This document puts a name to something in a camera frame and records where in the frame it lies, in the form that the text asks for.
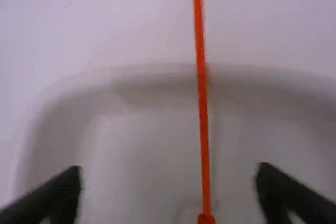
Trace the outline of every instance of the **orange stick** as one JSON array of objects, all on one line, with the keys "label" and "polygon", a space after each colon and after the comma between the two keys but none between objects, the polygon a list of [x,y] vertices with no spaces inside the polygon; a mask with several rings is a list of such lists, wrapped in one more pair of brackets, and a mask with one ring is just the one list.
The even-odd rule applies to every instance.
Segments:
[{"label": "orange stick", "polygon": [[199,131],[201,135],[201,164],[202,164],[202,191],[203,191],[203,214],[199,215],[198,223],[215,223],[215,219],[213,218],[211,212],[206,64],[204,54],[202,0],[194,0],[194,15],[195,15],[195,46],[196,46],[197,84],[198,84],[198,107],[200,110]]}]

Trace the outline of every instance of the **white plastic tub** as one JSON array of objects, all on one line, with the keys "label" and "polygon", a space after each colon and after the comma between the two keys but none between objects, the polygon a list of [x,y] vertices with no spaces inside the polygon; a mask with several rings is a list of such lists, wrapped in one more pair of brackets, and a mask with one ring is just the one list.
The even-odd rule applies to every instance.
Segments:
[{"label": "white plastic tub", "polygon": [[[258,162],[336,199],[336,83],[310,74],[210,65],[218,223],[262,223]],[[82,166],[79,223],[196,223],[201,169],[194,66],[106,69],[39,96],[16,140],[20,195]]]}]

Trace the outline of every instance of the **white wall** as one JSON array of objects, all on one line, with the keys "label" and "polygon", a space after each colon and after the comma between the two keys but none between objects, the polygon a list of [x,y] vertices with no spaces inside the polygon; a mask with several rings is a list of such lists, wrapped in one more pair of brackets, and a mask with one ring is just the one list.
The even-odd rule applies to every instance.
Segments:
[{"label": "white wall", "polygon": [[[336,77],[334,0],[205,3],[209,61]],[[192,0],[0,0],[0,187],[9,183],[9,139],[41,90],[101,67],[194,62],[192,15]]]}]

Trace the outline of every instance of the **black plastic part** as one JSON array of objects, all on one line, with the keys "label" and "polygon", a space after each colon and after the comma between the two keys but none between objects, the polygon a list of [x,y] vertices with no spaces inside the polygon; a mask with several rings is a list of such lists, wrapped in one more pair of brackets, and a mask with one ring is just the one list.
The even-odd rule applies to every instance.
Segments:
[{"label": "black plastic part", "polygon": [[0,211],[0,223],[73,224],[81,191],[80,167],[71,166],[26,196]]},{"label": "black plastic part", "polygon": [[258,201],[268,224],[290,224],[294,212],[307,224],[336,224],[336,205],[268,163],[256,176]]}]

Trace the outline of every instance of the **orange rod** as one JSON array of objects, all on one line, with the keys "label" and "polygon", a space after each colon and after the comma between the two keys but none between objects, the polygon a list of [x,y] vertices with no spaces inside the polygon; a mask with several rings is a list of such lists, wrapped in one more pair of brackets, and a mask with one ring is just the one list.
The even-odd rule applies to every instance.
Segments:
[{"label": "orange rod", "polygon": [[203,1],[194,0],[195,46],[197,62],[198,107],[200,110],[199,130],[201,135],[201,164],[203,191],[203,218],[213,219],[211,212],[210,164],[208,140],[206,64],[204,54]]}]

